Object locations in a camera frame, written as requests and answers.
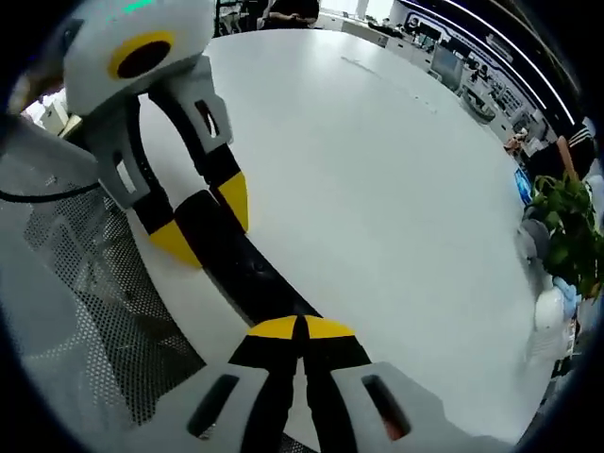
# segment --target green light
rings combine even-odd
[[[126,14],[128,14],[129,12],[132,12],[135,9],[142,8],[145,5],[149,5],[150,3],[153,3],[153,1],[154,0],[139,0],[138,2],[134,2],[129,5],[126,5],[125,7],[122,8],[122,11],[125,12]]]

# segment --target black cable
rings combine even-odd
[[[51,193],[50,195],[16,195],[14,193],[0,191],[0,200],[8,201],[9,203],[51,203],[53,201],[82,195],[83,193],[90,192],[99,187],[101,187],[101,185],[98,182],[95,182],[90,186],[80,187],[79,189],[73,189],[72,191],[67,192]]]

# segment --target table surface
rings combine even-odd
[[[438,395],[450,422],[515,443],[551,363],[525,360],[536,295],[513,244],[522,204],[501,142],[438,81],[344,33],[245,33],[206,54],[247,178],[251,241],[323,315],[356,329],[373,361]],[[205,186],[148,99],[141,127],[173,206]],[[205,361],[227,360],[243,320],[128,218],[184,335]],[[316,448],[301,387],[286,432]]]

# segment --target green leaves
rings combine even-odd
[[[551,211],[544,219],[544,224],[548,230],[552,231],[561,223],[560,215],[555,211]]]
[[[534,210],[550,233],[544,268],[577,286],[584,297],[604,281],[604,238],[595,231],[594,207],[586,187],[565,176],[539,176],[533,186]]]

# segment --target ceiling light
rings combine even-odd
[[[506,37],[503,33],[501,33],[499,30],[497,30],[494,26],[492,26],[491,24],[489,24],[486,21],[484,21],[481,17],[477,16],[474,12],[470,11],[469,9],[462,7],[461,5],[458,5],[457,3],[452,2],[451,0],[443,0],[443,1],[446,2],[446,3],[448,3],[451,6],[455,7],[455,8],[461,9],[463,12],[465,12],[466,14],[469,14],[470,16],[472,16],[477,21],[479,21],[481,24],[489,27],[497,36],[499,36],[503,41],[507,42],[516,52],[518,52],[518,55],[520,55],[522,58],[524,58],[527,61],[527,63],[530,65],[530,67],[532,67],[532,69],[534,69],[535,72],[545,82],[545,84],[551,90],[551,92],[554,93],[554,96],[556,96],[556,99],[558,99],[558,102],[562,106],[562,108],[564,110],[564,113],[566,113],[566,116],[568,116],[568,119],[570,120],[571,124],[575,123],[575,120],[573,119],[572,115],[570,114],[570,111],[568,111],[568,109],[566,108],[566,105],[563,103],[562,99],[560,98],[560,96],[558,95],[558,93],[556,92],[556,90],[554,90],[554,87],[552,86],[552,84],[549,83],[549,80],[547,80],[547,77],[545,77],[545,75],[539,70],[539,68],[537,67],[537,65],[535,63],[533,63],[531,61],[531,59],[527,55],[525,55],[518,48],[518,46],[516,44],[514,44],[511,40],[509,40],[508,37]]]
[[[399,0],[399,1],[400,1],[401,3],[405,3],[405,4],[409,5],[409,6],[411,6],[411,7],[413,7],[413,8],[419,8],[419,9],[422,9],[422,10],[426,11],[427,13],[429,13],[429,14],[431,14],[431,15],[433,15],[433,16],[438,17],[438,18],[439,18],[441,21],[444,21],[444,22],[447,22],[447,23],[449,23],[449,24],[452,24],[453,26],[455,26],[455,27],[457,27],[459,30],[461,30],[463,33],[467,34],[467,35],[468,35],[468,36],[470,36],[471,38],[474,38],[476,41],[478,41],[478,42],[480,42],[481,44],[483,44],[485,47],[489,47],[489,46],[488,46],[488,44],[486,44],[485,42],[483,42],[483,41],[482,41],[482,40],[481,40],[481,39],[480,39],[478,36],[473,35],[472,33],[470,33],[468,30],[466,30],[466,29],[465,29],[465,28],[463,28],[462,26],[457,25],[457,24],[456,24],[456,23],[454,23],[453,21],[451,21],[451,20],[447,19],[447,18],[446,18],[446,17],[444,17],[444,16],[441,16],[440,14],[438,14],[438,13],[436,13],[436,12],[432,11],[431,9],[424,8],[424,7],[420,6],[420,5],[417,5],[416,3],[413,3],[411,0]],[[501,60],[501,62],[502,62],[503,64],[505,64],[505,65],[508,67],[508,69],[509,69],[509,70],[510,70],[510,71],[511,71],[511,72],[512,72],[512,73],[513,73],[513,74],[514,74],[516,77],[518,77],[518,79],[519,79],[521,82],[523,82],[523,83],[524,83],[524,84],[527,86],[528,90],[531,92],[531,94],[533,95],[533,97],[534,97],[535,99],[537,99],[537,101],[539,101],[539,104],[541,104],[541,106],[542,106],[544,109],[546,109],[546,105],[545,105],[544,101],[542,101],[542,100],[541,100],[541,97],[539,97],[539,96],[537,95],[537,93],[536,93],[536,92],[535,92],[535,91],[532,89],[532,87],[529,85],[529,83],[528,83],[528,82],[527,82],[527,81],[526,81],[524,78],[522,78],[522,77],[521,77],[521,76],[520,76],[520,75],[519,75],[519,74],[516,72],[516,70],[515,70],[515,69],[513,69],[513,67],[512,67],[512,66],[511,66],[511,65],[508,63],[508,61],[507,61],[506,59],[504,59],[503,57],[501,57],[499,54],[497,54],[497,52],[495,52],[495,51],[494,51],[494,55],[495,55],[496,57],[498,57],[498,58]]]

